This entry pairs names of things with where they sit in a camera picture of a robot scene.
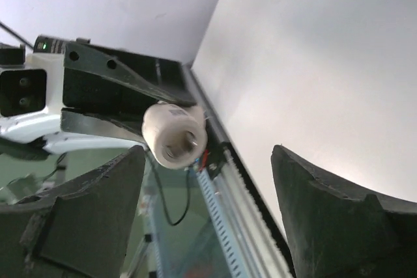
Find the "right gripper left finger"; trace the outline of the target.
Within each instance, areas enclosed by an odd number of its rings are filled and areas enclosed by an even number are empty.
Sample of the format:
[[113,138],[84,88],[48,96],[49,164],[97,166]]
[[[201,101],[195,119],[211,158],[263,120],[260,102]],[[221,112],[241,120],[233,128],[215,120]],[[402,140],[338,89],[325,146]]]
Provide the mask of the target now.
[[1,206],[2,277],[118,277],[145,170],[133,146],[48,191]]

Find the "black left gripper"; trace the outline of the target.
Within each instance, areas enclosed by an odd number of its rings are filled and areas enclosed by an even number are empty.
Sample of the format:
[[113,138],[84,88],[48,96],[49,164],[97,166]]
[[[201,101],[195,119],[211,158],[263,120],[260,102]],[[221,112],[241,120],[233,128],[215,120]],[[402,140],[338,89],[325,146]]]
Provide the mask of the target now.
[[117,115],[141,116],[159,101],[192,107],[180,62],[77,42],[65,47],[61,130],[145,143],[140,124]]

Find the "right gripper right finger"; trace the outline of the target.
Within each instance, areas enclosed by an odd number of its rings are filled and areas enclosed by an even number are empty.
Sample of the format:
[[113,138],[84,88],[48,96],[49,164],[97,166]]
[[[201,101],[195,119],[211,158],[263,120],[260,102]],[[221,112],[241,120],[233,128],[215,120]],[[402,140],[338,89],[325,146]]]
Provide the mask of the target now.
[[297,277],[415,277],[416,204],[359,186],[284,146],[271,155]]

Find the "white pipe elbow fitting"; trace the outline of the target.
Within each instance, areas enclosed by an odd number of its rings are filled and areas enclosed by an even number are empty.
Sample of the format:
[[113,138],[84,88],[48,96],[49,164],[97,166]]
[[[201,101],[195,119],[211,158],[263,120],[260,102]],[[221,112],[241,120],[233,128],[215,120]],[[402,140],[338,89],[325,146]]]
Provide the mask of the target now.
[[168,169],[193,164],[207,145],[205,111],[200,105],[154,104],[143,116],[141,131],[155,160]]

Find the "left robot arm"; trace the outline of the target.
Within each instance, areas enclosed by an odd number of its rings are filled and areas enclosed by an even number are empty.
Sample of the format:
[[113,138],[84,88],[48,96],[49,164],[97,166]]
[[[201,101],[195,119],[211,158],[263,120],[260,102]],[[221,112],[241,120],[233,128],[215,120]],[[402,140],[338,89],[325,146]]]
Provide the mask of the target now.
[[203,108],[169,59],[40,35],[1,44],[1,152],[22,160],[148,147],[174,168],[207,142]]

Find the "aluminium front rail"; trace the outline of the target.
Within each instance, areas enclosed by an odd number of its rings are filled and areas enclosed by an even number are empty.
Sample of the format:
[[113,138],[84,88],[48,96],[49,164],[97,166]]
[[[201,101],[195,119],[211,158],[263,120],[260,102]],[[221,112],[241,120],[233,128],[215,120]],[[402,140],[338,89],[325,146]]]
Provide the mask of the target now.
[[294,268],[279,227],[244,168],[201,84],[185,64],[187,88],[205,111],[208,172],[216,196],[243,255],[248,277],[294,277]]

